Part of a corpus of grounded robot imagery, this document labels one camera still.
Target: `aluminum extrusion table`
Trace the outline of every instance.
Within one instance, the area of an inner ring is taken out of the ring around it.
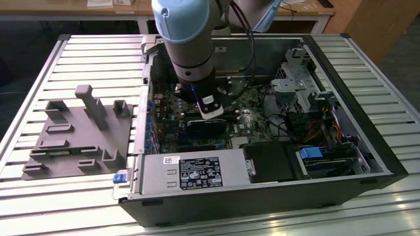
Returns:
[[[20,180],[41,131],[46,101],[74,98],[90,84],[108,105],[137,105],[141,90],[141,35],[97,35],[57,41],[24,104],[0,143],[0,234],[10,235],[398,235],[420,231],[420,115],[350,39],[313,36],[372,122],[409,172],[385,189],[341,206],[258,215],[162,228],[137,225],[112,198],[112,174]],[[128,155],[133,150],[132,118]]]

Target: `robotic arm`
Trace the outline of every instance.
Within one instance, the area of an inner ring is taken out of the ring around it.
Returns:
[[[180,81],[181,98],[186,102],[197,103],[204,119],[222,114],[221,93],[217,91],[214,81],[210,32],[220,24],[241,26],[250,35],[252,31],[265,32],[280,2],[280,0],[152,0],[156,27],[164,38]]]

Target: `power supply label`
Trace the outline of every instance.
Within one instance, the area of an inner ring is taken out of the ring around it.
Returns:
[[[218,157],[180,160],[178,178],[182,190],[221,187]]]

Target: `barcode sticker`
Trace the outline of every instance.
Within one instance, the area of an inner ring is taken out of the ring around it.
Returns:
[[[177,164],[177,163],[178,163],[178,156],[164,157],[164,164]]]

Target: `wooden desk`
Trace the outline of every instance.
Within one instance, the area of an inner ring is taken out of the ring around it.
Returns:
[[[1,15],[124,15],[136,14],[138,1],[130,6],[89,10],[86,0],[0,0]]]
[[[148,32],[146,21],[154,20],[152,11],[152,1],[150,0],[137,0],[138,1],[138,28],[140,32]],[[310,33],[322,33],[325,25],[330,16],[334,15],[336,11],[333,8],[324,8],[317,0],[306,0],[304,3],[292,4],[290,12],[289,6],[285,5],[284,8],[278,9],[274,21],[314,21],[313,29]]]
[[[0,21],[137,21],[138,4],[89,10],[86,0],[0,0]]]
[[[148,34],[146,21],[153,20],[150,0],[136,0],[132,6],[114,5],[109,9],[89,10],[86,0],[0,0],[2,21],[137,21],[141,34]],[[332,8],[324,8],[317,0],[292,4],[290,12],[280,8],[274,21],[313,21],[312,33],[322,33]]]

